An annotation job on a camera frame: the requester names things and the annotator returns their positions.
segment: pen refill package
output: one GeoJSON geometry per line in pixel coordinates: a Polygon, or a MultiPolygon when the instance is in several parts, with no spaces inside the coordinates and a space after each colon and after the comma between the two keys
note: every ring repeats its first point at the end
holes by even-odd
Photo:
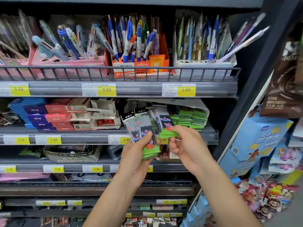
{"type": "Polygon", "coordinates": [[[149,131],[152,132],[150,141],[143,148],[142,160],[157,156],[161,152],[160,147],[156,145],[155,133],[147,108],[135,108],[135,110],[121,115],[121,118],[131,136],[132,143],[139,141],[149,131]]]}
{"type": "Polygon", "coordinates": [[[167,111],[166,105],[147,103],[146,107],[149,108],[149,115],[156,124],[161,139],[176,137],[178,135],[178,133],[170,129],[174,124],[167,111]]]}

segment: forearm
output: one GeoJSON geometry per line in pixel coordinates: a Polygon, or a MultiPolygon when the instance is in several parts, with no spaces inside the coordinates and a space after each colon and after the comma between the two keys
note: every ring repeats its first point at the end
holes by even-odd
{"type": "Polygon", "coordinates": [[[236,187],[212,159],[200,164],[197,179],[218,226],[261,226],[236,187]]]}
{"type": "Polygon", "coordinates": [[[116,174],[83,227],[118,227],[125,219],[125,214],[137,188],[129,184],[129,180],[116,174]]]}

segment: person's left hand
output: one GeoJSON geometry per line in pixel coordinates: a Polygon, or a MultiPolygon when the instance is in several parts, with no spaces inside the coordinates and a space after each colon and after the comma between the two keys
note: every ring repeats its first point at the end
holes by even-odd
{"type": "Polygon", "coordinates": [[[128,178],[129,183],[135,187],[141,186],[147,174],[149,164],[152,161],[152,158],[149,158],[142,162],[142,149],[151,138],[152,133],[149,131],[135,144],[133,144],[130,140],[123,147],[117,174],[128,178]]]}

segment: hand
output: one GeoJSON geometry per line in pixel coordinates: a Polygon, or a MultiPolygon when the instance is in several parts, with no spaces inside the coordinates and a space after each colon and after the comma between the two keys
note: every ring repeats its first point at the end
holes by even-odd
{"type": "Polygon", "coordinates": [[[152,161],[152,158],[149,158],[142,162],[142,149],[151,138],[152,133],[149,131],[135,144],[133,144],[130,140],[123,147],[117,174],[128,178],[129,184],[135,187],[141,186],[147,174],[149,164],[152,161]]]}
{"type": "Polygon", "coordinates": [[[169,148],[193,175],[199,175],[204,164],[214,161],[198,131],[180,125],[172,126],[170,129],[179,136],[170,139],[169,148]]]}

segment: purple box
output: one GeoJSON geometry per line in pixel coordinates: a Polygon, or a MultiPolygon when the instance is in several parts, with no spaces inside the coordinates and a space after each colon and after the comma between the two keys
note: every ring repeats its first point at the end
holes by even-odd
{"type": "Polygon", "coordinates": [[[37,129],[54,127],[50,122],[32,122],[32,124],[37,129]]]}
{"type": "Polygon", "coordinates": [[[47,122],[45,115],[42,114],[33,114],[33,115],[26,115],[28,117],[28,119],[31,122],[47,122]]]}
{"type": "Polygon", "coordinates": [[[47,114],[47,110],[43,105],[41,106],[23,106],[24,110],[26,111],[27,114],[47,114]]]}
{"type": "Polygon", "coordinates": [[[56,131],[56,128],[54,127],[48,127],[48,128],[37,128],[38,131],[56,131]]]}

